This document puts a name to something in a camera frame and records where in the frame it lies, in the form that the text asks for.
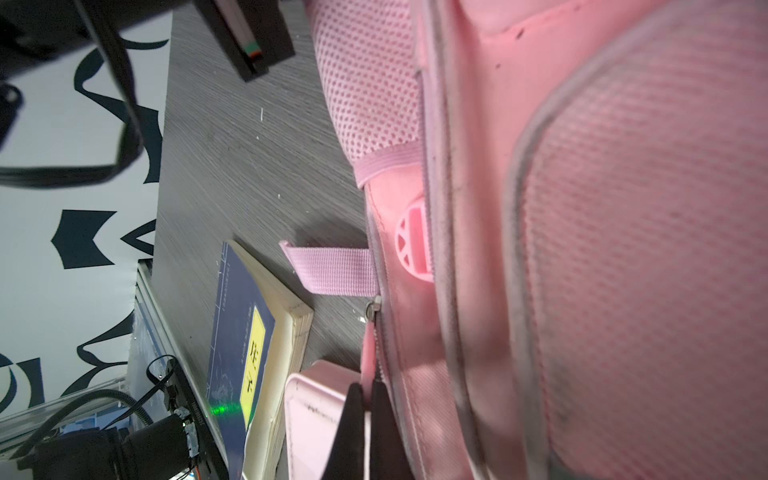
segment pink strap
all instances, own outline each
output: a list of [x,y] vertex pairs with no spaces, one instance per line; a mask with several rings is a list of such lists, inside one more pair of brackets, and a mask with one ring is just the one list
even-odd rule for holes
[[368,180],[391,168],[420,165],[424,157],[424,145],[420,140],[383,148],[354,163],[355,181],[363,188]]
[[280,242],[304,288],[321,295],[376,296],[379,281],[371,250],[296,248]]
[[366,409],[371,406],[371,391],[373,380],[376,378],[376,326],[373,322],[366,323],[366,334],[362,338],[362,352],[360,353],[360,385],[362,386],[362,399]]

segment pink box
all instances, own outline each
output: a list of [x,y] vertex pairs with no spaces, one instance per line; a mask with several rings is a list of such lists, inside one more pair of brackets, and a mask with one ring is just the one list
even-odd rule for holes
[[319,480],[333,446],[349,385],[360,374],[325,360],[288,377],[285,391],[288,472]]

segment green light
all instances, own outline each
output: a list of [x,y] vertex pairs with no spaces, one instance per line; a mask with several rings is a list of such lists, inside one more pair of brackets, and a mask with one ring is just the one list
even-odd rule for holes
[[213,415],[226,415],[228,413],[235,413],[235,412],[242,412],[243,408],[240,406],[239,403],[225,403],[224,405],[219,405],[215,407],[210,408],[210,412]]

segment pink webbing loop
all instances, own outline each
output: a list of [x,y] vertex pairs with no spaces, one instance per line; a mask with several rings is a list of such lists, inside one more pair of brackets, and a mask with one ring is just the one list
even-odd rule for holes
[[379,281],[373,255],[365,248],[297,248],[280,242],[304,288],[312,293],[376,296]]

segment wood grain surface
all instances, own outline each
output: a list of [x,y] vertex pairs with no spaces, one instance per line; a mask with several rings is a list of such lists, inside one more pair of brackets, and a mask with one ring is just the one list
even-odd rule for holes
[[314,308],[304,366],[359,366],[366,300],[306,292],[278,246],[367,246],[363,196],[330,122],[303,4],[280,6],[296,56],[247,84],[192,5],[174,12],[151,282],[203,388],[230,238]]

